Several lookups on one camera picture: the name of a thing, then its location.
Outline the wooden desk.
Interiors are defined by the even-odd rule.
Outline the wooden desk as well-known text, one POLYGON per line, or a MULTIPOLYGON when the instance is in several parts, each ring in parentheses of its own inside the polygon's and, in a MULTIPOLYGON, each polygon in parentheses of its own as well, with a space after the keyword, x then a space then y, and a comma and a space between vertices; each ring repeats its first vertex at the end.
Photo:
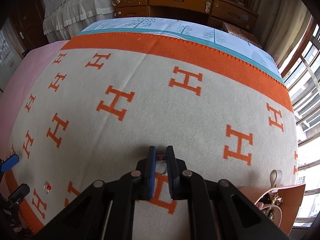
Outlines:
POLYGON ((230 0, 112 0, 116 17, 158 17, 252 32, 258 14, 230 0))

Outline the pink smart watch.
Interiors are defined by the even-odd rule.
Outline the pink smart watch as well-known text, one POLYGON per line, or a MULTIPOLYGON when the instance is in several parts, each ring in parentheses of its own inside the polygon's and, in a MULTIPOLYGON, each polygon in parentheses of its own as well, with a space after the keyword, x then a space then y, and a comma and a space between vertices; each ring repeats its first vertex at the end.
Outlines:
POLYGON ((263 214, 274 222, 276 217, 276 210, 272 206, 279 206, 283 199, 278 194, 277 186, 280 185, 283 173, 281 170, 272 170, 270 173, 271 191, 264 194, 255 206, 263 212, 263 214))

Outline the orange H pattern blanket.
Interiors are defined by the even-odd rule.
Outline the orange H pattern blanket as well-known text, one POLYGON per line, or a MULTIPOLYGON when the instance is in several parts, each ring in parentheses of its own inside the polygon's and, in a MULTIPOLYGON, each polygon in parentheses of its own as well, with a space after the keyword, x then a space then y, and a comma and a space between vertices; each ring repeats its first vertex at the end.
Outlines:
POLYGON ((30 187, 20 214, 37 233, 93 181, 169 145, 205 179, 270 187, 281 170, 281 185, 295 182, 296 125, 280 81, 218 49, 140 33, 67 41, 22 103, 5 156, 20 161, 5 182, 30 187))

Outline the pink jewelry box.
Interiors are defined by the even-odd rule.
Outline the pink jewelry box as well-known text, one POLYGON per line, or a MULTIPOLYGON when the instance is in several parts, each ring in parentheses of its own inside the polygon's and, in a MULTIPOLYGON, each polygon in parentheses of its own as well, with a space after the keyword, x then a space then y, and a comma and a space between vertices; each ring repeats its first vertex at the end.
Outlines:
POLYGON ((266 193, 278 190, 277 193, 283 198, 280 204, 282 219, 279 228, 289 235, 298 210, 302 204, 305 184, 282 186, 278 188, 268 187, 242 187, 239 189, 253 204, 256 204, 266 193))

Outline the metal window grille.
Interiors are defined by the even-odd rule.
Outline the metal window grille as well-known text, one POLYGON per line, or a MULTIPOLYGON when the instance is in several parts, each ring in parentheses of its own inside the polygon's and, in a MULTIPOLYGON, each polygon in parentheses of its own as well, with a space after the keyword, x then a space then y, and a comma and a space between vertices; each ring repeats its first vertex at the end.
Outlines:
POLYGON ((293 226, 307 228, 319 214, 319 24, 314 18, 280 71, 295 115, 296 183, 305 184, 293 226))

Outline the beige curtain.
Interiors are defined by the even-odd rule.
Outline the beige curtain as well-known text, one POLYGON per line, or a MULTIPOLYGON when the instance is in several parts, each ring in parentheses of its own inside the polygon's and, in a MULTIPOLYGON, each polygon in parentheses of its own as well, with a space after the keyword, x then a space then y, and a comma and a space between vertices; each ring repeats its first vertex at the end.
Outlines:
POLYGON ((251 9, 258 14, 253 35, 281 67, 305 34, 310 11, 302 0, 253 0, 251 9))

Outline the pink sheet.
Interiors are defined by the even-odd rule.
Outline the pink sheet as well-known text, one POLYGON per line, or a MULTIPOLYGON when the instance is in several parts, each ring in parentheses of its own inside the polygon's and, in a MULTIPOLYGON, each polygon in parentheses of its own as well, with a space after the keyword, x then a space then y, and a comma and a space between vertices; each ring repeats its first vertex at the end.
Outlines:
POLYGON ((33 49, 22 60, 1 96, 1 158, 8 153, 10 135, 25 97, 44 68, 67 41, 57 41, 33 49))

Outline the white lace cover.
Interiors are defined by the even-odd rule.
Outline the white lace cover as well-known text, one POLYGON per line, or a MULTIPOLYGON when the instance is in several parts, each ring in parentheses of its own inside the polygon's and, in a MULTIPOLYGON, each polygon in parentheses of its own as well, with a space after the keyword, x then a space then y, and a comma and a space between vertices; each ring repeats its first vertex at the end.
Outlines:
POLYGON ((115 17, 112 0, 47 0, 43 33, 48 42, 69 40, 94 22, 115 17))

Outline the blue flower ladybug brooch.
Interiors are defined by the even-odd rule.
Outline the blue flower ladybug brooch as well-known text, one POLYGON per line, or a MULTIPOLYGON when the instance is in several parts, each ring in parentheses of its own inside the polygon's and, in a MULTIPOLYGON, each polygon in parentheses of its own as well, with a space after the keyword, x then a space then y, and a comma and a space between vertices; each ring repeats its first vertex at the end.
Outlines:
POLYGON ((44 183, 43 188, 44 188, 44 191, 45 191, 46 194, 48 194, 52 189, 51 185, 48 182, 44 183))

